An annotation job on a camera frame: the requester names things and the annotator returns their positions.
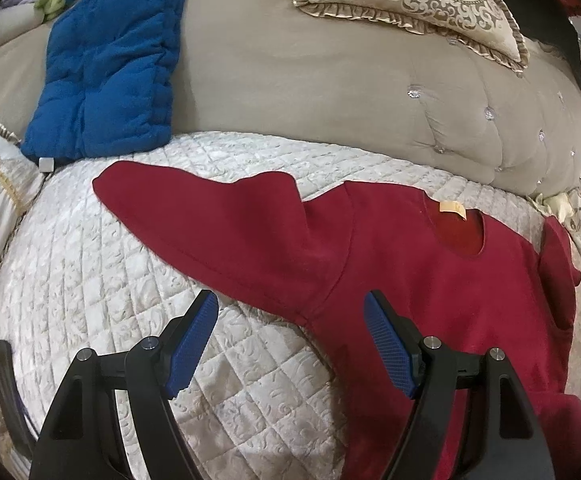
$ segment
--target neckline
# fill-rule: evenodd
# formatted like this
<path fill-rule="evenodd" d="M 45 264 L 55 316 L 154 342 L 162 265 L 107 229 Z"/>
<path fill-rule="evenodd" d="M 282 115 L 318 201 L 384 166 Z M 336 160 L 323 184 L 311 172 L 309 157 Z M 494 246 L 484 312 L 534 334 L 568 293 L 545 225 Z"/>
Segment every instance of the neckline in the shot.
<path fill-rule="evenodd" d="M 427 208 L 427 205 L 426 205 L 426 199 L 432 200 L 433 202 L 437 202 L 437 200 L 429 197 L 428 194 L 426 193 L 426 191 L 424 191 L 423 189 L 421 189 L 420 192 L 421 192 L 420 197 L 421 197 L 421 201 L 422 201 L 423 214 L 424 214 L 424 216 L 426 216 L 426 224 L 428 225 L 428 228 L 430 229 L 430 231 L 433 232 L 433 236 L 437 240 L 437 243 L 439 243 L 440 246 L 442 246 L 445 251 L 447 251 L 450 254 L 453 254 L 457 258 L 462 258 L 464 260 L 475 260 L 477 258 L 482 257 L 484 255 L 485 251 L 486 251 L 487 241 L 488 241 L 487 222 L 486 222 L 486 218 L 485 218 L 484 213 L 482 213 L 477 208 L 473 208 L 475 211 L 477 211 L 477 214 L 479 215 L 479 218 L 482 221 L 482 231 L 483 231 L 483 234 L 482 234 L 482 247 L 480 248 L 479 252 L 476 253 L 476 254 L 462 254 L 462 253 L 458 253 L 458 251 L 456 251 L 455 249 L 453 249 L 452 247 L 450 247 L 450 245 L 448 245 L 448 243 L 446 243 L 446 241 L 443 240 L 442 237 L 440 237 L 439 233 L 437 232 L 437 227 L 435 227 L 435 224 L 433 222 L 433 219 L 431 218 L 431 215 L 428 212 L 428 208 Z"/>

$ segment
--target red clothing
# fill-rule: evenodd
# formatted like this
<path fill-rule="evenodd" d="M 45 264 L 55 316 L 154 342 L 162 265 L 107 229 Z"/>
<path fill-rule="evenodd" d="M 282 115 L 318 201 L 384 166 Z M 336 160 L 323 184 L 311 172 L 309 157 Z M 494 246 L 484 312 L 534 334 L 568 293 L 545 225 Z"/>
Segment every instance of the red clothing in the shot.
<path fill-rule="evenodd" d="M 444 238 L 474 245 L 481 229 L 474 221 L 442 227 L 431 219 L 430 199 L 413 187 L 346 182 L 302 202 L 285 173 L 220 184 L 117 162 L 93 188 L 167 263 L 313 333 L 344 385 L 344 480 L 381 478 L 411 409 L 364 324 L 363 299 L 374 288 L 453 349 L 503 348 L 538 413 L 557 477 L 581 464 L 581 402 L 564 394 L 581 275 L 554 218 L 545 222 L 538 256 L 502 223 L 472 212 L 484 236 L 478 253 L 466 255 Z M 462 419 L 456 406 L 440 480 L 450 476 Z"/>

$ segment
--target shirt sleeve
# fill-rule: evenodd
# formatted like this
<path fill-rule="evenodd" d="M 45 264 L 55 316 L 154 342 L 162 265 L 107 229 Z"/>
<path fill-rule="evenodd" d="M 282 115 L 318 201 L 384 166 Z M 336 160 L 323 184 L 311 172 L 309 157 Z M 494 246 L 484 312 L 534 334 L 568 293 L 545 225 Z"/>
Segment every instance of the shirt sleeve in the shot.
<path fill-rule="evenodd" d="M 555 324 L 562 330 L 572 329 L 581 272 L 573 266 L 568 232 L 554 216 L 544 221 L 538 270 Z"/>
<path fill-rule="evenodd" d="M 302 202 L 286 173 L 222 184 L 121 161 L 93 189 L 166 263 L 298 324 L 327 298 L 346 264 L 353 231 L 346 186 Z"/>

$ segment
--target red sweater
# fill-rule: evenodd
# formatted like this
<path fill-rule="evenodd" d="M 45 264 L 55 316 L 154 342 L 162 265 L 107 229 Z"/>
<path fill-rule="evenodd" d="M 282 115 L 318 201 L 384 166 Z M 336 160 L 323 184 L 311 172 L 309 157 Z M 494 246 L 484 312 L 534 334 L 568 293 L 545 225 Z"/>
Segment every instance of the red sweater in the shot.
<path fill-rule="evenodd" d="M 453 349 L 503 348 L 539 416 L 557 478 L 581 464 L 581 401 L 564 394 L 581 275 L 554 218 L 537 255 L 497 220 L 475 210 L 468 222 L 442 220 L 424 192 L 396 184 L 346 182 L 302 202 L 285 173 L 220 184 L 117 162 L 93 188 L 168 264 L 312 332 L 344 385 L 344 480 L 381 478 L 411 409 L 365 327 L 363 298 L 374 288 Z M 439 480 L 453 467 L 460 404 Z"/>

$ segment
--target metal screw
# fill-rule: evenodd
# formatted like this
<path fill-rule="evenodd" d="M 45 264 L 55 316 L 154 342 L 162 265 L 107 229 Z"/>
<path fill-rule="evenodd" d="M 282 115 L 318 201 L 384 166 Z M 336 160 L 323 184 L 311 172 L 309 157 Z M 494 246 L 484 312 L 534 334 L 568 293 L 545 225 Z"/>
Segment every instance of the metal screw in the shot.
<path fill-rule="evenodd" d="M 159 338 L 154 335 L 149 335 L 141 340 L 141 347 L 144 350 L 152 350 L 157 348 L 157 345 L 159 345 Z"/>
<path fill-rule="evenodd" d="M 442 342 L 438 337 L 429 335 L 428 337 L 424 338 L 424 345 L 426 345 L 426 348 L 430 348 L 431 350 L 437 350 L 440 346 L 442 346 Z"/>
<path fill-rule="evenodd" d="M 77 360 L 78 361 L 88 361 L 92 355 L 93 355 L 92 349 L 82 348 L 79 352 L 77 352 Z"/>
<path fill-rule="evenodd" d="M 495 361 L 503 361 L 506 358 L 506 354 L 501 348 L 491 348 L 488 353 Z"/>

